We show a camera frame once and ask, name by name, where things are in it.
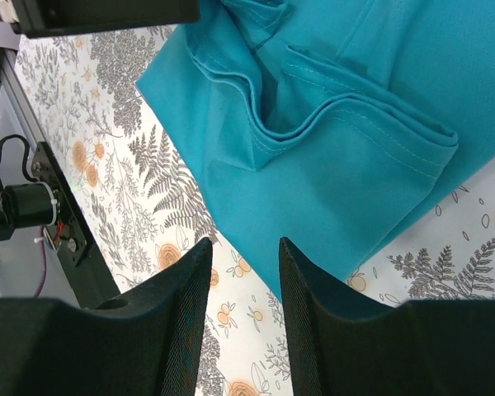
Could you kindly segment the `teal t shirt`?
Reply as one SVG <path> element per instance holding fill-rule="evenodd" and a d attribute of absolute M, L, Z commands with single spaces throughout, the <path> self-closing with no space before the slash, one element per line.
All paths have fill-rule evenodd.
<path fill-rule="evenodd" d="M 495 1 L 203 1 L 136 83 L 275 294 L 337 278 L 495 157 Z"/>

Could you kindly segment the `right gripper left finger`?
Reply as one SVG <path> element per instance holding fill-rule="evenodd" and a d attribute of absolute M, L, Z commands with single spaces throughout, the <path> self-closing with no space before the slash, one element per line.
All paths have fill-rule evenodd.
<path fill-rule="evenodd" d="M 99 305 L 0 298 L 0 395 L 192 395 L 213 246 Z"/>

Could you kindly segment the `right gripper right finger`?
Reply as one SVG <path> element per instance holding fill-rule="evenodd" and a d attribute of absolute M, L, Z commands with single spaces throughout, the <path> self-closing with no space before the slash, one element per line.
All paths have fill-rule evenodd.
<path fill-rule="evenodd" d="M 311 262 L 288 238 L 279 271 L 296 395 L 495 395 L 495 300 L 393 308 Z"/>

